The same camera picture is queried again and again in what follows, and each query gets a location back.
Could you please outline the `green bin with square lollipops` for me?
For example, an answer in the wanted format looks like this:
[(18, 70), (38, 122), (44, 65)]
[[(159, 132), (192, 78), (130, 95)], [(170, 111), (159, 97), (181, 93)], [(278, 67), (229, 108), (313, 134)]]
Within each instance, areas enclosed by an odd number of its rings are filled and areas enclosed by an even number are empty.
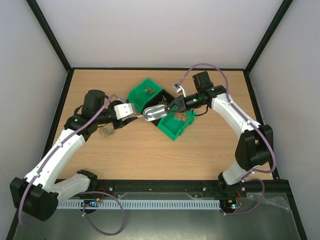
[(141, 113), (147, 102), (162, 90), (160, 85), (147, 78), (129, 92), (127, 99)]

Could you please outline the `green bin with gummy candies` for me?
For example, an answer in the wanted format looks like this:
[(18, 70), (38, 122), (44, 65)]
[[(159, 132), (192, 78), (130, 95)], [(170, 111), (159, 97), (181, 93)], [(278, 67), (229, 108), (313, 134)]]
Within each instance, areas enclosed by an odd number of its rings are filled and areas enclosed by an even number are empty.
[(183, 113), (171, 112), (159, 121), (157, 128), (172, 141), (175, 141), (188, 126), (193, 124), (194, 120), (195, 116), (190, 111)]

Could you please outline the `black bin with swirl lollipops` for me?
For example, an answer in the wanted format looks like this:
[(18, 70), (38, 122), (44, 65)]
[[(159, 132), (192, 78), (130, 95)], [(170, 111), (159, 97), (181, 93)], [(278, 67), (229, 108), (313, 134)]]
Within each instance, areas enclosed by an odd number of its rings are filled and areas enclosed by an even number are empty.
[(141, 113), (143, 113), (143, 111), (148, 107), (161, 105), (161, 104), (168, 105), (174, 99), (175, 99), (175, 96), (167, 92), (165, 89), (162, 89), (159, 93), (154, 94), (151, 97), (151, 99), (145, 103)]

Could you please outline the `gold jar lid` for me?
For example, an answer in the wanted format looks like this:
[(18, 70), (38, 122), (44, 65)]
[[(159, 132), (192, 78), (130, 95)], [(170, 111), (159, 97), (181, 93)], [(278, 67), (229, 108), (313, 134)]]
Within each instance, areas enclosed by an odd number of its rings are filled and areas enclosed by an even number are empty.
[(99, 133), (103, 137), (110, 137), (115, 133), (115, 129), (112, 124), (106, 124), (99, 128)]

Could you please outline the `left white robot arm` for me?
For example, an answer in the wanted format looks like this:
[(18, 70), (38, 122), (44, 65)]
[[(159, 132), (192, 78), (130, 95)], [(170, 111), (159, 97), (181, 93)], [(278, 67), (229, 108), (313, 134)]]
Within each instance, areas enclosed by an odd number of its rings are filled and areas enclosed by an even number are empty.
[(67, 119), (57, 141), (37, 166), (24, 178), (15, 177), (10, 183), (19, 223), (25, 225), (23, 213), (46, 221), (59, 203), (96, 190), (97, 175), (84, 169), (61, 182), (56, 180), (75, 152), (100, 126), (112, 124), (115, 129), (122, 128), (135, 112), (135, 106), (128, 100), (115, 94), (106, 96), (101, 90), (89, 90), (83, 104)]

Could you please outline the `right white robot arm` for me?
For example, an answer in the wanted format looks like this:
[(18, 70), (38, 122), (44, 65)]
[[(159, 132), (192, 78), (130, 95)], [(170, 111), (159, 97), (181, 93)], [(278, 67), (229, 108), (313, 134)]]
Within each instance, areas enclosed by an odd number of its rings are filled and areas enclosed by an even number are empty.
[(214, 85), (208, 72), (192, 77), (196, 93), (180, 95), (165, 108), (167, 113), (185, 113), (206, 106), (218, 113), (234, 130), (238, 137), (235, 162), (218, 176), (217, 189), (223, 196), (229, 196), (240, 182), (243, 182), (259, 167), (275, 160), (273, 151), (273, 130), (252, 119), (233, 101), (228, 88)]

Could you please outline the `silver metal scoop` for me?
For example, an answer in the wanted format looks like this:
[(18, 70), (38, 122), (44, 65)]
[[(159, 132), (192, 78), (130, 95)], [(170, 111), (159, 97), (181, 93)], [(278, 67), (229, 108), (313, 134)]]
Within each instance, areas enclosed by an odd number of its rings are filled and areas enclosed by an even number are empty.
[(165, 104), (150, 106), (145, 108), (142, 113), (135, 113), (131, 117), (141, 118), (149, 122), (159, 120), (169, 114), (166, 112), (166, 107), (167, 105)]

